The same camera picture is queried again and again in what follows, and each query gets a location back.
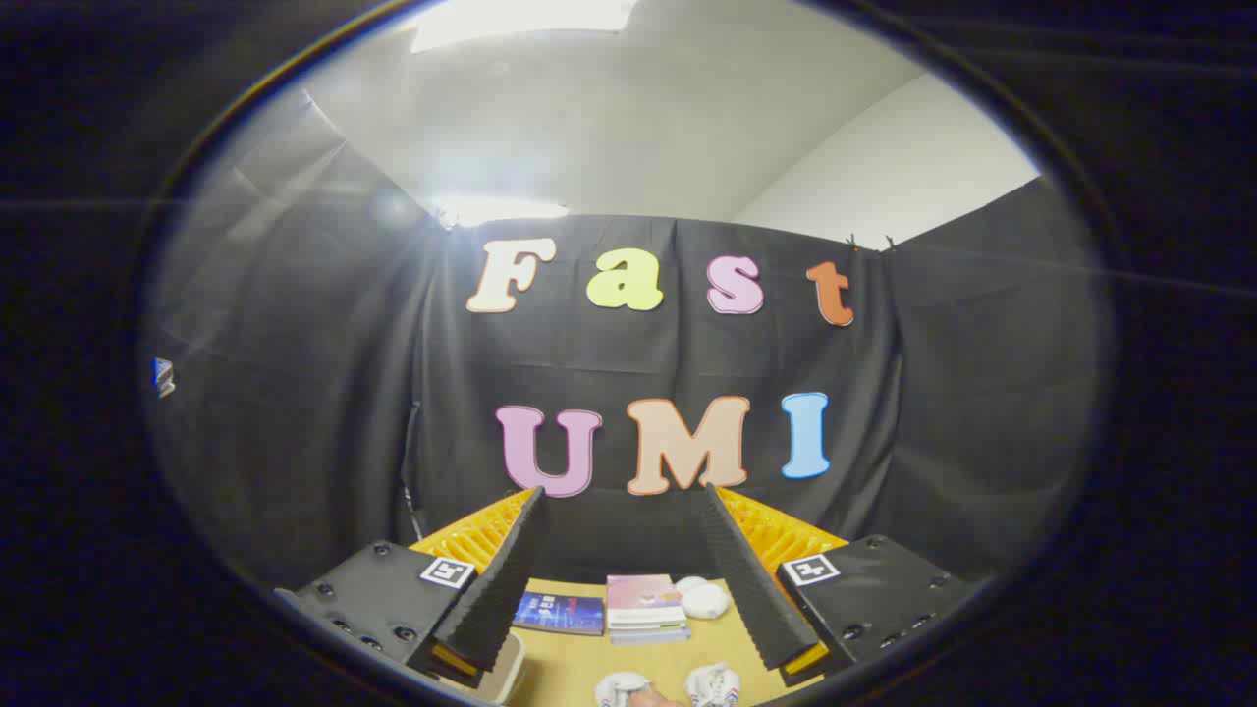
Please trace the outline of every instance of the pink letter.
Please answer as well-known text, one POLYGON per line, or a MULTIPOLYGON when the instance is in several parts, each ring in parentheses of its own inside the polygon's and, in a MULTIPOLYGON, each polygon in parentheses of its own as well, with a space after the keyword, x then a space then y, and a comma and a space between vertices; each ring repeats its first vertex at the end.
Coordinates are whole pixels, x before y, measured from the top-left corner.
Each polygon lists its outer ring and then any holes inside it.
POLYGON ((708 302, 722 315, 750 315, 764 304, 764 291, 755 278, 759 268, 750 258, 722 255, 708 265, 708 302))
POLYGON ((602 416, 588 410, 563 410, 554 420, 567 430, 567 473, 556 477, 537 468, 537 428, 546 415, 535 408, 504 405, 498 408, 502 423, 507 474, 520 488, 542 486, 546 496, 564 498, 588 488, 593 478, 593 430, 602 416))

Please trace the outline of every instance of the black curtain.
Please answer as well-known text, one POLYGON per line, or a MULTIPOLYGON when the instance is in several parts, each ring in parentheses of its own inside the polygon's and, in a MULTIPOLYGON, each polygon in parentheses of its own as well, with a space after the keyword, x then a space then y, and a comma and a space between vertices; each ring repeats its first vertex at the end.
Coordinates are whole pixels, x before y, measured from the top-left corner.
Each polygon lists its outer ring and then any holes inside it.
POLYGON ((553 499, 554 532, 537 575, 603 581, 608 571, 710 574, 698 531, 698 484, 659 496, 626 491, 637 470, 635 400, 672 400, 690 430, 718 396, 750 401, 743 424, 737 487, 804 521, 832 527, 867 512, 860 501, 885 474, 896 414, 899 350, 894 313, 875 253, 760 228, 642 216, 574 216, 499 221, 456 229, 427 242, 432 276, 415 346, 419 424, 406 468, 425 531, 518 491, 503 468, 503 433, 494 411, 528 405, 546 414, 537 434, 538 467, 567 468, 566 409, 602 416, 593 479, 553 499), (553 238, 558 255, 538 267, 532 287, 507 313, 473 313, 488 240, 553 238), (595 306, 585 288, 597 257, 639 248, 660 262, 662 303, 651 311, 595 306), (708 303, 708 263, 737 254, 759 267, 763 307, 720 315, 708 303), (806 270, 836 263, 851 288, 851 326, 827 323, 806 270), (787 479, 789 419, 782 398, 823 392, 825 450, 831 469, 787 479))
POLYGON ((1115 348, 1111 278, 1045 179, 882 253, 903 340, 869 522, 953 572, 1024 556, 1082 479, 1115 348))
POLYGON ((603 420, 592 484, 554 499, 538 576, 711 574, 698 484, 626 491, 637 426, 625 409, 669 399, 694 430, 722 395, 750 401, 738 492, 980 576, 1068 493, 1106 372, 1086 231, 1042 181, 887 253, 646 216, 447 231, 298 96, 190 189, 142 352, 176 369, 176 391, 151 395, 155 440, 178 501, 263 586, 304 584, 365 542, 410 542, 416 526, 518 491, 502 405, 546 415, 537 462, 551 474, 567 465, 554 416, 603 420), (528 238, 553 238, 557 257, 512 312, 469 312, 483 244, 528 238), (659 259, 657 308, 588 301, 593 262, 616 248, 659 259), (706 301, 706 265, 729 254, 760 269, 753 315, 706 301), (850 279, 848 327, 823 321, 804 276, 826 260, 850 279), (828 396, 831 468, 787 479, 781 401, 813 391, 828 396))

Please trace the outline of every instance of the ceiling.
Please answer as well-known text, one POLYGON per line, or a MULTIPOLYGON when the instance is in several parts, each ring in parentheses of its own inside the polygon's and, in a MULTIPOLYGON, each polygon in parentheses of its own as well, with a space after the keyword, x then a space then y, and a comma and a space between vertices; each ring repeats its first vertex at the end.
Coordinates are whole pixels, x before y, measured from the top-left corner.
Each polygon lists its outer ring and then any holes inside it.
POLYGON ((420 204, 733 220, 923 69, 784 0, 640 0, 618 34, 533 31, 420 54, 366 38, 304 88, 420 204))

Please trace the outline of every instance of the orange letter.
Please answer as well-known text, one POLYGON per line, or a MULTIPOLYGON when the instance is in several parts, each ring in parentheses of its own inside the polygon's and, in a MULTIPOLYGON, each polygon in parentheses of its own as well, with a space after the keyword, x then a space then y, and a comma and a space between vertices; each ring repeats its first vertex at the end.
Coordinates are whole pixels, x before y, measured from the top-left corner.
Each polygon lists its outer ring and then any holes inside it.
POLYGON ((821 263, 807 270, 807 279, 816 283, 816 302, 825 321, 845 327, 855 321, 856 313, 842 306, 842 291, 847 288, 847 276, 838 274, 833 263, 821 263))
POLYGON ((637 420, 637 476, 628 482, 628 493, 652 496, 667 491, 665 460, 681 488, 694 483, 704 462, 701 486, 737 486, 747 481, 747 469, 742 468, 742 421, 749 410, 750 401, 745 398, 716 398, 708 405, 699 430, 690 435, 671 400, 630 404, 628 416, 637 420))

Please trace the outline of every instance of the book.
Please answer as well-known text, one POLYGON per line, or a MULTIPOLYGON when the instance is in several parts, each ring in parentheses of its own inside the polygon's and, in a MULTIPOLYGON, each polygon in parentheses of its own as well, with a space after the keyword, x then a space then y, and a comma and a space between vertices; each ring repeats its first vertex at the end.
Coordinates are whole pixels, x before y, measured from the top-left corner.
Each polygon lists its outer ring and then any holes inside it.
POLYGON ((608 575, 607 626, 685 624, 681 593, 667 575, 608 575))
POLYGON ((563 596, 525 591, 519 598, 513 624, 522 629, 535 629, 574 635, 602 635, 602 600, 597 596, 563 596))
POLYGON ((667 575, 608 575, 607 633, 615 645, 689 640, 681 593, 667 575))
POLYGON ((661 643, 685 643, 690 639, 690 630, 652 633, 647 635, 620 635, 611 634, 612 645, 657 645, 661 643))

